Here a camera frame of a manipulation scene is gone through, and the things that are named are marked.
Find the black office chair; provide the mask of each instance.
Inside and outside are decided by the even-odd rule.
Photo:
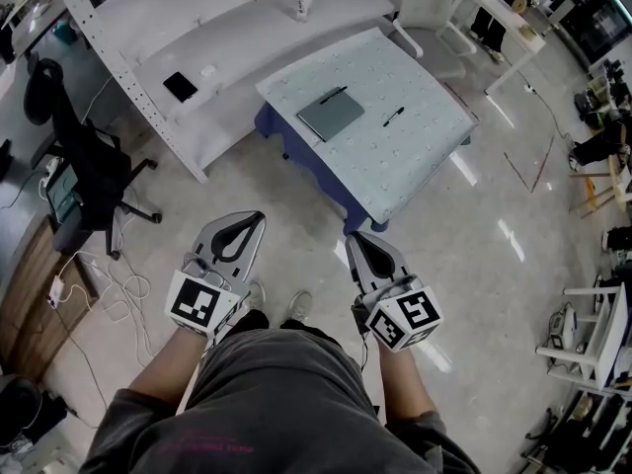
[[[160,223],[162,214],[146,214],[122,201],[123,193],[145,167],[155,170],[158,163],[145,159],[132,170],[131,159],[120,150],[120,140],[94,127],[87,119],[82,124],[76,117],[63,87],[63,71],[53,60],[40,60],[36,54],[29,59],[31,79],[24,98],[24,110],[33,124],[41,125],[52,117],[53,134],[32,161],[35,165],[45,154],[63,158],[77,177],[74,192],[80,198],[55,232],[54,248],[63,254],[73,254],[93,231],[106,232],[107,254],[115,260],[112,232],[115,209],[133,212],[138,217]],[[102,140],[99,134],[112,140]]]

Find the white chair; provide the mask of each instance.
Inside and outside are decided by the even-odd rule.
[[[438,80],[465,77],[459,56],[476,52],[474,43],[449,21],[451,6],[452,0],[402,0],[389,36]]]
[[[616,293],[611,306],[607,298],[610,293]],[[542,347],[536,349],[535,352],[539,355],[550,356],[561,361],[576,362],[580,365],[580,372],[572,374],[566,365],[556,363],[549,369],[549,375],[600,390],[605,385],[614,366],[628,323],[625,285],[604,288],[566,288],[564,294],[606,295],[598,314],[590,316],[578,314],[577,316],[578,323],[594,323],[588,347],[582,354],[570,350],[553,350]]]

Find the bottle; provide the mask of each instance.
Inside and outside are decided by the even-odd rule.
[[[298,9],[296,10],[296,21],[299,23],[305,23],[309,10],[314,3],[314,0],[298,0]]]

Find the gray notebook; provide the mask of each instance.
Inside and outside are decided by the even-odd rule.
[[[344,88],[335,88],[296,115],[327,142],[364,114],[362,106]]]

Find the blue table skirt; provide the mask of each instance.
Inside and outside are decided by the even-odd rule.
[[[364,207],[345,188],[330,168],[270,104],[265,103],[255,117],[255,127],[265,138],[280,133],[283,138],[283,157],[289,158],[294,163],[311,171],[316,177],[320,189],[347,210],[347,219],[343,228],[345,235],[358,230],[364,221],[370,218]],[[373,231],[383,232],[387,228],[388,221],[379,224],[371,219]]]

